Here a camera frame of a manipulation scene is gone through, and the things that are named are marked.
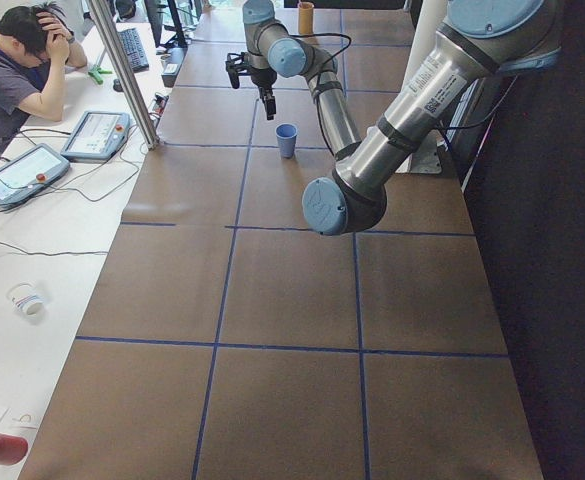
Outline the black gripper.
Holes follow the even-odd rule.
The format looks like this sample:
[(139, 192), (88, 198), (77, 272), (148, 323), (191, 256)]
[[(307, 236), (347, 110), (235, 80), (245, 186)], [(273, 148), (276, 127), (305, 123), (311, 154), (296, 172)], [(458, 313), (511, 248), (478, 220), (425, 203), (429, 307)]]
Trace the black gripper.
[(259, 97), (265, 110), (268, 121), (276, 115), (276, 99), (272, 91), (275, 83), (275, 71), (271, 68), (251, 68), (250, 77), (252, 83), (259, 88)]

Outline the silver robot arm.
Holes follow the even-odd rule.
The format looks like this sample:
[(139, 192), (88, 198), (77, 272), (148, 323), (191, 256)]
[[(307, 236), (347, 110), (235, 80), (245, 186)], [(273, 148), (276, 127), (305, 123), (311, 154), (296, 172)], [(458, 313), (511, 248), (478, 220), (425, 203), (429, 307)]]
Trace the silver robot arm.
[(247, 1), (247, 49), (226, 70), (234, 85), (239, 76), (251, 76), (268, 119), (276, 112), (277, 78), (306, 81), (335, 164), (306, 186), (305, 221), (323, 235), (360, 232), (384, 216), (386, 182), (476, 80), (555, 63), (563, 16), (561, 1), (449, 1), (430, 31), (431, 51), (392, 97), (387, 91), (346, 90), (335, 54), (289, 33), (271, 2)]

